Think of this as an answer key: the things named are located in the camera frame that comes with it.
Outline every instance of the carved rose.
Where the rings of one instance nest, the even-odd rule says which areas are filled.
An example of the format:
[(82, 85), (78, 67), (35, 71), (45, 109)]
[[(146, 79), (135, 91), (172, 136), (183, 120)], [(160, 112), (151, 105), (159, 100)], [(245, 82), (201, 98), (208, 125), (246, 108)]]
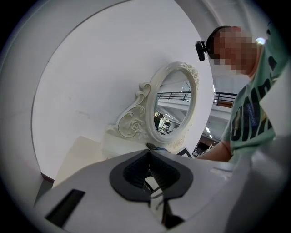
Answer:
[(144, 124), (143, 121), (139, 121), (137, 119), (133, 120), (131, 123), (130, 123), (130, 126), (129, 128), (133, 131), (133, 132), (142, 132), (143, 129), (141, 128), (141, 126)]

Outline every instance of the white mirror frame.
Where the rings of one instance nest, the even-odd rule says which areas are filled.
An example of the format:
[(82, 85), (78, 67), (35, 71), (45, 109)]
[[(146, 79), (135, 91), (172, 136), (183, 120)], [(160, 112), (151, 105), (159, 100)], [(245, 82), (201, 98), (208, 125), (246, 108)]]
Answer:
[[(174, 132), (161, 136), (154, 124), (154, 106), (158, 90), (164, 79), (174, 70), (185, 74), (191, 88), (191, 101), (188, 112), (181, 125)], [(141, 143), (169, 143), (184, 132), (193, 116), (199, 78), (197, 70), (184, 62), (175, 61), (159, 69), (150, 83), (140, 84), (140, 91), (135, 93), (136, 100), (118, 117), (116, 124), (108, 128), (108, 133)]]
[[(154, 105), (156, 101), (156, 97), (158, 94), (158, 91), (160, 89), (160, 86), (162, 85), (164, 79), (175, 70), (179, 70), (185, 74), (187, 79), (190, 83), (190, 89), (191, 89), (191, 101), (189, 105), (188, 112), (183, 120), (183, 122), (180, 124), (179, 127), (177, 127), (173, 132), (167, 134), (167, 135), (160, 135), (155, 127), (154, 124)], [(177, 138), (184, 130), (185, 127), (188, 125), (188, 123), (191, 121), (195, 104), (196, 104), (196, 96), (199, 86), (199, 78), (198, 78), (198, 72), (197, 70), (184, 62), (172, 62), (168, 64), (167, 66), (159, 69), (155, 75), (151, 79), (151, 91), (148, 95), (147, 105), (146, 105), (146, 122), (147, 122), (147, 128), (149, 134), (158, 142), (160, 143), (166, 143), (174, 140)]]

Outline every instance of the black slot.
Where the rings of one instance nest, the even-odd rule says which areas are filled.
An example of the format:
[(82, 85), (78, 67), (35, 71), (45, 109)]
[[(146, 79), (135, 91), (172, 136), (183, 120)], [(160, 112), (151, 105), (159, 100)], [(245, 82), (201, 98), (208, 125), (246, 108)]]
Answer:
[(63, 227), (74, 209), (83, 198), (85, 192), (73, 189), (46, 216), (46, 219), (58, 227)]

